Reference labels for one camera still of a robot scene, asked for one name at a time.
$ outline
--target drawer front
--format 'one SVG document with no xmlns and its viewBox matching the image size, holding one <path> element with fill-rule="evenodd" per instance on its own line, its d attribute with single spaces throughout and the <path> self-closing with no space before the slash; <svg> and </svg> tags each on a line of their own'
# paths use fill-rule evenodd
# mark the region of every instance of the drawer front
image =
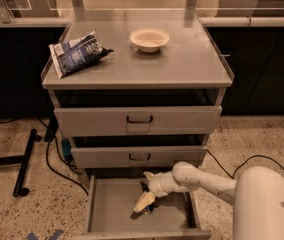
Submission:
<svg viewBox="0 0 284 240">
<path fill-rule="evenodd" d="M 72 148 L 78 168 L 172 167 L 177 161 L 199 166 L 205 146 Z"/>
<path fill-rule="evenodd" d="M 222 108 L 58 108 L 55 115 L 65 137 L 208 134 L 212 133 Z"/>
</svg>

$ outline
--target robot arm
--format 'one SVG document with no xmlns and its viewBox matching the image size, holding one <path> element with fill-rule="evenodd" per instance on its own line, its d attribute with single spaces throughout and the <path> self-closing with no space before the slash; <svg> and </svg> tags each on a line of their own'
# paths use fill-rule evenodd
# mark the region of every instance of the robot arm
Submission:
<svg viewBox="0 0 284 240">
<path fill-rule="evenodd" d="M 140 212 L 156 197 L 201 187 L 234 206 L 234 240 L 284 240 L 284 178 L 264 167 L 246 170 L 238 181 L 202 172 L 186 162 L 166 173 L 145 173 L 149 192 L 134 207 Z"/>
</svg>

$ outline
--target open drawer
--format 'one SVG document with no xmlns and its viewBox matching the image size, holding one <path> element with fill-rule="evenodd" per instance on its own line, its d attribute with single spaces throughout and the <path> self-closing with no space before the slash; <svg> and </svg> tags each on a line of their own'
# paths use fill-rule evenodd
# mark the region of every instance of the open drawer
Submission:
<svg viewBox="0 0 284 240">
<path fill-rule="evenodd" d="M 210 232 L 200 228 L 192 194 L 171 193 L 158 198 L 148 215 L 133 212 L 143 192 L 141 182 L 147 183 L 142 173 L 139 177 L 124 178 L 101 177 L 93 171 L 85 232 L 74 239 L 210 238 Z"/>
</svg>

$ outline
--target speckled floor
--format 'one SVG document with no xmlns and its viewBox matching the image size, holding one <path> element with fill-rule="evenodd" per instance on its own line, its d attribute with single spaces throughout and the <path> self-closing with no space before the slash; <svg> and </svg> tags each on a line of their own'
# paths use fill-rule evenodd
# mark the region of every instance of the speckled floor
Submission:
<svg viewBox="0 0 284 240">
<path fill-rule="evenodd" d="M 37 119 L 0 124 L 0 156 L 22 154 L 32 128 L 44 136 L 45 127 Z M 284 166 L 284 116 L 222 116 L 208 148 L 230 173 L 255 154 L 274 158 Z M 0 168 L 0 240 L 68 240 L 83 232 L 86 194 L 48 169 L 46 149 L 43 140 L 34 144 L 24 184 L 30 190 L 26 197 L 12 196 L 19 167 Z M 88 186 L 84 175 L 74 174 L 60 161 L 54 142 L 49 149 L 49 161 L 59 172 Z M 257 165 L 284 175 L 272 161 L 260 158 L 250 160 L 237 175 Z M 200 168 L 226 176 L 210 155 Z M 194 195 L 201 228 L 212 231 L 212 240 L 232 239 L 232 207 L 202 189 Z"/>
</svg>

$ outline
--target black cable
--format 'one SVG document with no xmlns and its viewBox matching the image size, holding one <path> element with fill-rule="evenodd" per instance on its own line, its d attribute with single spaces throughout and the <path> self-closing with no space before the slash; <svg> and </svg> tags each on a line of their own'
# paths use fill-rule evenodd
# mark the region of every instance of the black cable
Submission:
<svg viewBox="0 0 284 240">
<path fill-rule="evenodd" d="M 9 124 L 17 120 L 19 120 L 19 118 L 12 118 L 12 119 L 8 119 L 7 121 L 0 121 L 0 124 Z"/>
<path fill-rule="evenodd" d="M 48 128 L 48 127 L 49 127 L 46 123 L 44 123 L 44 122 L 41 120 L 41 118 L 38 118 L 38 120 L 39 120 L 39 122 L 40 122 L 45 128 Z"/>
<path fill-rule="evenodd" d="M 270 159 L 271 161 L 273 161 L 274 163 L 276 163 L 278 166 L 280 166 L 281 169 L 284 171 L 284 167 L 283 167 L 280 163 L 278 163 L 276 160 L 274 160 L 273 158 L 268 157 L 268 156 L 264 156 L 264 155 L 254 155 L 254 156 L 251 156 L 251 157 L 249 157 L 248 159 L 246 159 L 240 166 L 238 166 L 238 167 L 235 169 L 235 171 L 234 171 L 234 173 L 233 173 L 233 179 L 234 179 L 234 177 L 235 177 L 236 172 L 237 172 L 243 165 L 245 165 L 250 159 L 256 158 L 256 157 Z"/>
<path fill-rule="evenodd" d="M 40 122 L 45 128 L 48 128 L 48 125 L 46 125 L 46 124 L 41 120 L 41 118 L 38 118 L 38 120 L 39 120 L 39 122 Z M 71 170 L 72 172 L 74 172 L 74 173 L 76 173 L 76 174 L 82 174 L 82 173 L 77 172 L 77 171 L 74 170 L 74 169 L 76 169 L 77 167 L 76 167 L 75 165 L 71 165 L 71 164 L 70 164 L 71 161 L 66 162 L 66 161 L 63 159 L 63 157 L 62 157 L 62 155 L 61 155 L 61 152 L 60 152 L 60 150 L 59 150 L 58 139 L 57 139 L 56 136 L 54 136 L 54 139 L 55 139 L 55 144 L 56 144 L 56 151 L 57 151 L 57 153 L 58 153 L 58 155 L 59 155 L 59 158 L 60 158 L 60 160 L 62 161 L 62 163 L 64 163 L 65 165 L 67 165 L 67 166 L 70 168 L 70 170 Z"/>
<path fill-rule="evenodd" d="M 242 167 L 244 166 L 250 159 L 252 158 L 256 158 L 256 157 L 259 157 L 259 158 L 265 158 L 265 159 L 270 159 L 271 161 L 273 161 L 274 163 L 276 163 L 278 166 L 280 166 L 280 168 L 284 171 L 284 167 L 279 163 L 277 162 L 275 159 L 271 158 L 271 157 L 268 157 L 268 156 L 264 156 L 264 155 L 254 155 L 254 156 L 250 156 L 248 159 L 246 159 L 240 166 L 238 166 L 235 171 L 233 172 L 233 175 L 231 175 L 230 173 L 228 173 L 224 167 L 220 164 L 220 162 L 218 161 L 218 159 L 211 153 L 210 150 L 208 150 L 208 153 L 213 157 L 213 159 L 217 162 L 217 164 L 220 166 L 220 168 L 231 178 L 231 179 L 234 179 L 235 178 L 235 174 L 237 173 L 237 171 Z"/>
<path fill-rule="evenodd" d="M 247 30 L 249 30 L 250 29 L 250 27 L 251 27 L 251 23 L 252 23 L 252 18 L 249 16 L 248 17 L 249 18 L 249 25 L 248 25 L 248 27 L 247 27 Z"/>
<path fill-rule="evenodd" d="M 62 154 L 61 154 L 60 149 L 59 149 L 58 139 L 57 139 L 56 136 L 54 136 L 54 140 L 55 140 L 55 145 L 56 145 L 56 151 L 57 151 L 57 153 L 58 153 L 58 155 L 59 155 L 59 158 L 60 158 L 61 162 L 64 163 L 65 165 L 69 166 L 70 169 L 72 169 L 71 167 L 76 168 L 75 165 L 71 165 L 70 163 L 66 162 L 66 161 L 63 159 Z"/>
<path fill-rule="evenodd" d="M 62 177 L 62 178 L 64 178 L 64 179 L 66 179 L 66 180 L 68 180 L 68 181 L 71 181 L 72 183 L 78 185 L 80 188 L 83 189 L 83 191 L 85 192 L 85 194 L 88 196 L 88 195 L 89 195 L 89 192 L 88 192 L 88 190 L 87 190 L 83 185 L 81 185 L 79 182 L 77 182 L 77 181 L 75 181 L 75 180 L 73 180 L 73 179 L 71 179 L 71 178 L 69 178 L 69 177 L 67 177 L 67 176 L 65 176 L 65 175 L 63 175 L 63 174 L 61 174 L 61 173 L 59 173 L 57 170 L 55 170 L 55 169 L 50 165 L 50 163 L 49 163 L 49 148 L 50 148 L 50 144 L 51 144 L 51 142 L 48 142 L 48 145 L 47 145 L 47 148 L 46 148 L 46 156 L 45 156 L 45 157 L 46 157 L 46 164 L 47 164 L 47 166 L 49 167 L 49 169 L 50 169 L 52 172 L 54 172 L 55 174 L 59 175 L 60 177 Z"/>
<path fill-rule="evenodd" d="M 220 166 L 220 168 L 221 168 L 231 179 L 234 179 L 234 176 L 232 176 L 230 173 L 227 172 L 227 170 L 224 169 L 224 167 L 220 164 L 220 162 L 218 161 L 218 159 L 216 159 L 216 157 L 211 153 L 210 150 L 208 150 L 208 153 L 213 157 L 213 159 L 215 160 L 215 162 L 217 162 L 217 164 Z"/>
</svg>

